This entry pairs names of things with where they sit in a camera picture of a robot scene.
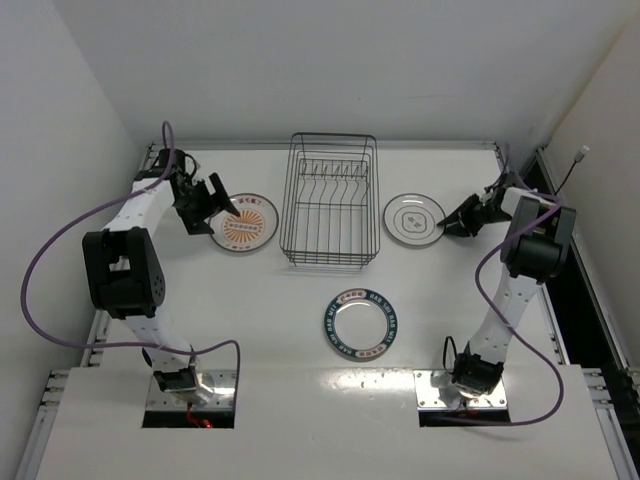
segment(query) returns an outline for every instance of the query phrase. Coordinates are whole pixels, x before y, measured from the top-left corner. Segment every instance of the plate with orange sunburst pattern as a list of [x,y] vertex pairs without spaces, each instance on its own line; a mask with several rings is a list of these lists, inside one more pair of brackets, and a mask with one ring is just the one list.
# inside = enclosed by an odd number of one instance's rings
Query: plate with orange sunburst pattern
[[268,199],[255,193],[231,197],[240,217],[222,212],[211,220],[211,238],[231,252],[251,252],[273,238],[278,229],[278,210]]

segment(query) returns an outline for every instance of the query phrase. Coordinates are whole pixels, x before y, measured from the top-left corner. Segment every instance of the plate rim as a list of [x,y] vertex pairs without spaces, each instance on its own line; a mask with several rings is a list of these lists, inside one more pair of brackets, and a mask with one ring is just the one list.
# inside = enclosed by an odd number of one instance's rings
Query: plate rim
[[[387,320],[387,331],[382,339],[382,341],[380,341],[379,343],[377,343],[376,345],[374,345],[371,348],[367,348],[367,349],[358,349],[358,348],[354,348],[350,345],[347,345],[339,336],[338,336],[338,332],[336,331],[335,328],[335,321],[336,321],[336,315],[329,315],[329,311],[331,310],[331,307],[334,304],[337,304],[337,300],[344,295],[347,292],[352,292],[352,291],[357,291],[357,290],[361,290],[366,292],[365,295],[365,300],[370,301],[371,303],[375,304],[383,313],[383,315],[385,316],[386,320]],[[381,298],[390,308],[390,312],[387,313],[384,308],[382,307],[382,305],[374,300],[370,300],[368,298],[369,294],[373,294],[376,295],[377,297]],[[392,319],[390,318],[390,315],[393,315],[394,319],[395,319],[395,326],[392,326]],[[361,288],[361,287],[356,287],[356,288],[349,288],[341,293],[339,293],[338,295],[336,295],[335,297],[333,297],[333,299],[329,302],[329,304],[327,305],[327,308],[324,311],[324,315],[322,317],[322,323],[323,323],[323,327],[324,327],[324,333],[325,333],[325,337],[327,338],[327,340],[329,341],[329,343],[331,344],[331,346],[333,347],[333,349],[338,352],[338,354],[342,355],[343,357],[352,360],[352,361],[356,361],[356,362],[367,362],[370,360],[375,360],[377,358],[380,358],[382,355],[384,355],[387,350],[389,350],[389,348],[391,347],[391,345],[393,345],[393,342],[395,342],[396,337],[398,336],[398,314],[396,313],[396,309],[393,308],[393,305],[391,304],[391,302],[389,300],[387,300],[387,298],[384,295],[379,294],[378,292],[376,292],[375,290],[371,290],[369,288]],[[332,332],[330,331],[328,324],[331,325],[331,329],[333,330]],[[391,332],[394,332],[393,338],[391,339],[391,341],[388,342],[387,344],[387,339],[389,337],[389,334]],[[331,334],[333,333],[333,335],[336,337],[337,342],[334,342],[331,340]],[[366,352],[368,350],[372,350],[374,348],[377,348],[378,346],[385,344],[386,348],[384,350],[382,350],[382,352],[378,353],[377,355],[372,355],[370,357],[358,357],[357,353],[358,352]],[[346,352],[343,352],[340,350],[340,345],[344,346],[345,348],[348,348],[350,350],[353,351],[353,354],[348,354]]]
[[[280,214],[278,213],[278,209],[276,208],[276,206],[273,204],[273,202],[271,200],[269,200],[267,197],[265,197],[264,195],[260,195],[259,193],[251,193],[251,192],[245,192],[245,193],[236,193],[235,195],[232,195],[229,197],[229,200],[233,200],[234,198],[237,197],[241,197],[243,195],[251,195],[253,197],[258,197],[261,198],[263,200],[265,200],[269,205],[271,205],[271,208],[273,208],[273,211],[276,212],[276,228],[273,229],[273,233],[271,234],[271,236],[269,238],[267,238],[265,240],[265,242],[255,248],[252,248],[250,250],[242,250],[242,251],[238,251],[238,250],[233,250],[231,248],[227,248],[223,245],[220,245],[220,243],[218,243],[218,241],[215,239],[214,235],[215,233],[210,233],[209,237],[211,238],[211,240],[213,240],[213,243],[215,243],[216,245],[218,245],[221,249],[226,250],[227,252],[231,252],[231,253],[237,253],[239,255],[243,254],[243,253],[251,253],[251,252],[255,252],[256,250],[260,250],[262,247],[264,247],[267,243],[269,243],[273,237],[275,237],[276,232],[278,231],[278,227],[280,226]],[[215,218],[215,216],[212,216],[209,218],[209,227],[213,230],[213,227],[211,227],[211,222],[213,221],[213,219]]]
[[442,212],[442,218],[443,218],[443,219],[444,219],[444,218],[447,218],[447,214],[445,213],[444,208],[442,208],[442,205],[440,205],[440,203],[439,203],[437,200],[435,200],[434,198],[431,198],[429,195],[425,195],[424,193],[405,192],[405,193],[400,193],[399,195],[396,195],[396,196],[395,196],[395,197],[393,197],[391,200],[389,200],[389,201],[387,202],[387,204],[384,206],[384,210],[382,211],[382,224],[384,225],[384,229],[387,231],[387,233],[389,234],[389,236],[390,236],[393,240],[395,240],[396,242],[398,242],[398,243],[400,243],[400,244],[402,244],[402,245],[404,245],[404,246],[411,247],[411,248],[426,248],[426,247],[429,247],[429,246],[433,245],[434,243],[436,243],[438,240],[440,240],[440,239],[443,237],[443,235],[444,235],[444,228],[443,228],[443,229],[442,229],[442,231],[440,232],[440,235],[439,235],[435,240],[433,240],[432,242],[425,243],[425,244],[423,244],[423,245],[414,245],[414,244],[412,244],[412,243],[407,243],[407,242],[405,242],[404,240],[402,240],[402,239],[400,239],[400,238],[396,237],[396,236],[391,232],[391,230],[389,229],[389,227],[387,226],[387,209],[389,208],[389,205],[391,205],[391,202],[393,202],[394,200],[396,200],[396,199],[398,199],[398,198],[400,198],[400,197],[406,197],[406,196],[408,196],[408,195],[415,195],[415,196],[417,196],[417,197],[423,197],[423,198],[426,198],[426,199],[428,199],[428,200],[431,200],[431,201],[432,201],[432,202],[433,202],[433,203],[434,203],[434,204],[435,204],[435,205],[440,209],[440,211]]

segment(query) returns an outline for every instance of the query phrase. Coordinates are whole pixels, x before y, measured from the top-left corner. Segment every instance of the black wire rack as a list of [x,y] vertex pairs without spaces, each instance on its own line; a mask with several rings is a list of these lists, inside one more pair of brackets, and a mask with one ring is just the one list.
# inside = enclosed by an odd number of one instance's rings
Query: black wire rack
[[371,135],[291,138],[280,247],[294,265],[362,268],[380,251],[378,146]]

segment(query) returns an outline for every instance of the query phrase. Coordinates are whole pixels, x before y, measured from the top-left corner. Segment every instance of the plate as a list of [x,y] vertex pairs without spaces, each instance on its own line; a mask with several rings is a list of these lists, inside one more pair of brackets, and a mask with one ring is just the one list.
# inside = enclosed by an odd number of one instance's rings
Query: plate
[[252,252],[273,238],[278,229],[278,210],[268,199],[255,193],[231,197],[240,217],[222,212],[209,221],[211,238],[231,252]]
[[373,360],[391,346],[398,332],[396,312],[379,293],[364,288],[342,292],[324,314],[324,331],[340,354]]
[[418,193],[404,193],[384,207],[384,226],[393,238],[412,247],[426,247],[444,235],[438,222],[445,213],[434,199]]

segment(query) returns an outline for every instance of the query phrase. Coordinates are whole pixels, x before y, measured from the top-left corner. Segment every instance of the robotic arm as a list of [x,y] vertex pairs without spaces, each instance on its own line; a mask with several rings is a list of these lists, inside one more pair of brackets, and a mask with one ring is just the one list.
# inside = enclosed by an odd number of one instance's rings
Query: robotic arm
[[[511,220],[507,237],[532,224],[552,206],[533,193],[514,186],[503,175],[484,196],[470,196],[440,222],[445,233],[476,236],[483,225]],[[517,328],[529,301],[556,276],[567,258],[576,211],[561,207],[532,232],[506,244],[500,252],[502,278],[494,303]],[[491,393],[500,381],[511,340],[511,330],[492,308],[479,330],[455,360],[451,381],[465,396]]]
[[[216,173],[209,179],[215,189],[210,194],[204,179],[198,178],[195,160],[187,173],[187,155],[175,150],[175,163],[166,180],[127,201],[116,217],[99,232],[89,232],[82,240],[89,291],[94,306],[122,320],[142,342],[176,350],[193,350],[173,332],[166,306],[165,281],[151,237],[164,213],[174,207],[189,235],[211,233],[205,222],[223,210],[238,215]],[[165,170],[169,150],[161,150],[156,163],[135,177],[133,191],[145,190]],[[114,270],[120,260],[125,268]],[[204,405],[213,396],[206,385],[197,358],[173,355],[153,349],[143,350],[160,390],[187,403]]]

